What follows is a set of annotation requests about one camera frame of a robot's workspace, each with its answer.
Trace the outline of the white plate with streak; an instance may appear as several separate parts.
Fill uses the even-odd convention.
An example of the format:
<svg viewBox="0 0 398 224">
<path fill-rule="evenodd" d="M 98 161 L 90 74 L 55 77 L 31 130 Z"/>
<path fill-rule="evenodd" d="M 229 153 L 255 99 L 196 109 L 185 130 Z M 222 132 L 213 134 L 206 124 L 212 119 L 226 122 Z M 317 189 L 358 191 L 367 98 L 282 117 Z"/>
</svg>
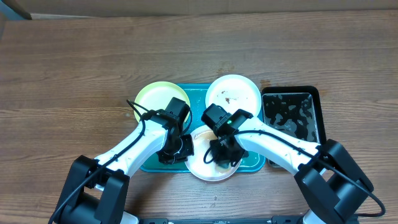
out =
<svg viewBox="0 0 398 224">
<path fill-rule="evenodd" d="M 209 182 L 218 182 L 232 176 L 238 169 L 241 161 L 236 167 L 230 170 L 220 170 L 215 162 L 205 164 L 203 161 L 205 152 L 210 147 L 210 141 L 217 139 L 213 131 L 206 125 L 193 130 L 190 135 L 193 139 L 194 155 L 188 156 L 185 165 L 188 170 L 201 180 Z"/>
</svg>

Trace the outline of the yellow-green plate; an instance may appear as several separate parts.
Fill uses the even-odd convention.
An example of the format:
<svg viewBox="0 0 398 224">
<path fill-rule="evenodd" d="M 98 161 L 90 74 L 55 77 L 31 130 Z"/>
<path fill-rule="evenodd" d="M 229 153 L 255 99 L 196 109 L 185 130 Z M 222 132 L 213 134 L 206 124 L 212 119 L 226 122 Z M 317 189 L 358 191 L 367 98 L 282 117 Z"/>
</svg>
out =
<svg viewBox="0 0 398 224">
<path fill-rule="evenodd" d="M 134 102 L 148 110 L 164 110 L 173 97 L 183 100 L 190 106 L 190 100 L 185 91 L 171 82 L 148 84 L 137 94 Z"/>
</svg>

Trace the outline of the teal yellow sponge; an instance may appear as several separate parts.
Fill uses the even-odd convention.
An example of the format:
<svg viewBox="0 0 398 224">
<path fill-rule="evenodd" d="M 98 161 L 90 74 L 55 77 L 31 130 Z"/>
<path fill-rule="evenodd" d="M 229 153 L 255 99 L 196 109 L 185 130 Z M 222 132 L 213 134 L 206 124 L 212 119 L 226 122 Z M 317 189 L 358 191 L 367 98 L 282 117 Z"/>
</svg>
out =
<svg viewBox="0 0 398 224">
<path fill-rule="evenodd" d="M 218 169 L 220 170 L 230 170 L 231 169 L 231 164 L 229 162 L 227 163 L 217 163 Z"/>
</svg>

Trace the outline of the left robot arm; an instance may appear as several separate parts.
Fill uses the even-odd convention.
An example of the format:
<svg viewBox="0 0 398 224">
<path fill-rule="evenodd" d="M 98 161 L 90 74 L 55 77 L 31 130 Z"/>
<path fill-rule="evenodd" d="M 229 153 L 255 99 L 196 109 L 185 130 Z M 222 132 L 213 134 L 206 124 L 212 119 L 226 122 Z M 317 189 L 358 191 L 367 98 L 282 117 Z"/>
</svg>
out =
<svg viewBox="0 0 398 224">
<path fill-rule="evenodd" d="M 142 114 L 136 129 L 94 159 L 72 164 L 50 223 L 139 223 L 124 206 L 130 178 L 153 154 L 163 164 L 185 162 L 193 154 L 183 128 L 189 106 L 168 106 Z"/>
</svg>

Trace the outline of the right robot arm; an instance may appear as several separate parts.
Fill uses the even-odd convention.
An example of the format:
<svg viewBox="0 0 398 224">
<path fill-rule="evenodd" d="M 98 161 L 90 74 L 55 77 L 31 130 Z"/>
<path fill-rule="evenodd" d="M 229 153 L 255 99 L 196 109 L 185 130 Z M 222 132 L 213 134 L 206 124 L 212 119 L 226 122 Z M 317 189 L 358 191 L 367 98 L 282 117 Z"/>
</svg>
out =
<svg viewBox="0 0 398 224">
<path fill-rule="evenodd" d="M 303 223 L 346 223 L 374 187 L 348 151 L 331 139 L 324 144 L 297 139 L 244 110 L 234 114 L 211 105 L 201 117 L 220 141 L 272 160 L 290 172 L 309 211 Z"/>
</svg>

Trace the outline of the teal plastic tray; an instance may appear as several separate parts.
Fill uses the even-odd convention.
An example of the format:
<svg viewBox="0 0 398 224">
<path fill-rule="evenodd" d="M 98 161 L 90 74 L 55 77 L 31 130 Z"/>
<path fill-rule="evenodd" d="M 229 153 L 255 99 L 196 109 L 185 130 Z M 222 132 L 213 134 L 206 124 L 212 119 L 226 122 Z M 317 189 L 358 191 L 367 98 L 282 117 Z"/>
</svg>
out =
<svg viewBox="0 0 398 224">
<path fill-rule="evenodd" d="M 136 96 L 135 102 L 149 109 L 155 101 L 153 94 L 162 91 L 171 97 L 180 98 L 186 101 L 192 109 L 193 116 L 187 117 L 184 125 L 189 126 L 187 133 L 191 133 L 196 128 L 203 126 L 201 115 L 205 110 L 205 95 L 210 84 L 189 84 L 170 82 L 155 82 L 145 86 Z M 237 169 L 238 172 L 257 172 L 266 163 L 266 158 L 254 152 L 249 152 L 248 156 L 242 159 L 242 163 Z M 141 165 L 141 170 L 145 172 L 163 172 L 163 173 L 188 173 L 189 170 L 184 162 L 173 165 L 165 165 L 159 162 L 158 155 L 153 154 Z"/>
</svg>

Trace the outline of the white plate with sauce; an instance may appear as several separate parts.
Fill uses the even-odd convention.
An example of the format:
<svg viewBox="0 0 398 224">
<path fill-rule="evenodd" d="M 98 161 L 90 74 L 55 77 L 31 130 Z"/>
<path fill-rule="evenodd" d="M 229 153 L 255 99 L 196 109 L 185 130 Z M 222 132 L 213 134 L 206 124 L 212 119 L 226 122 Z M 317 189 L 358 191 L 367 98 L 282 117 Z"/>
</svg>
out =
<svg viewBox="0 0 398 224">
<path fill-rule="evenodd" d="M 205 107 L 211 104 L 221 106 L 231 114 L 242 109 L 258 116 L 262 107 L 261 93 L 254 82 L 242 75 L 224 75 L 206 92 Z"/>
</svg>

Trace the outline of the black water tub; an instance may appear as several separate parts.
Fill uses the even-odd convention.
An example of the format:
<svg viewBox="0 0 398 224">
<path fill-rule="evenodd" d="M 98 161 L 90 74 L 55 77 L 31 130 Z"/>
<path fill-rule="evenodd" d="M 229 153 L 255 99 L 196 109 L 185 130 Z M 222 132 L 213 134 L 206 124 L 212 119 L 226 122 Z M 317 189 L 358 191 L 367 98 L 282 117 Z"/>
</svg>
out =
<svg viewBox="0 0 398 224">
<path fill-rule="evenodd" d="M 273 86 L 261 91 L 262 120 L 292 137 L 324 144 L 320 94 L 314 86 Z"/>
</svg>

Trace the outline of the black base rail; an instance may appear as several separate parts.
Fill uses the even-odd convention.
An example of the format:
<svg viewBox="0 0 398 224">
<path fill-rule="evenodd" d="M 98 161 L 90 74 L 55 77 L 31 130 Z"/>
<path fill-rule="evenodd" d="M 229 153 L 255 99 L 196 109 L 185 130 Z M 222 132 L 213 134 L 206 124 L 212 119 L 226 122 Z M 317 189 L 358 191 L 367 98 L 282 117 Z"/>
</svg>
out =
<svg viewBox="0 0 398 224">
<path fill-rule="evenodd" d="M 139 224 L 302 224 L 303 215 L 276 215 L 271 218 L 167 219 L 143 218 Z"/>
</svg>

